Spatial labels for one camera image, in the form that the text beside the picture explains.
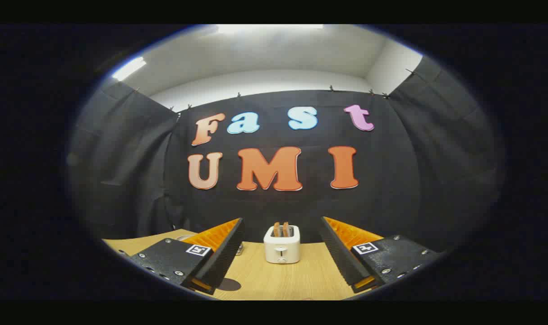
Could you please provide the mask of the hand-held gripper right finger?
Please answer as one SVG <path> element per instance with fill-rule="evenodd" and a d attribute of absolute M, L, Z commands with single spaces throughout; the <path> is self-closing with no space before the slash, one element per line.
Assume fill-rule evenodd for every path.
<path fill-rule="evenodd" d="M 443 257 L 399 232 L 380 234 L 328 216 L 319 220 L 321 239 L 354 293 L 402 281 Z"/>

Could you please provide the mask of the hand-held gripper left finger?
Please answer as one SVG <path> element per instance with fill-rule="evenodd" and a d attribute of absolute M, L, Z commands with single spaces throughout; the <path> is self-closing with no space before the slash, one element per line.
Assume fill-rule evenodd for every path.
<path fill-rule="evenodd" d="M 236 218 L 182 241 L 164 238 L 128 259 L 182 288 L 214 294 L 243 242 L 245 224 Z"/>

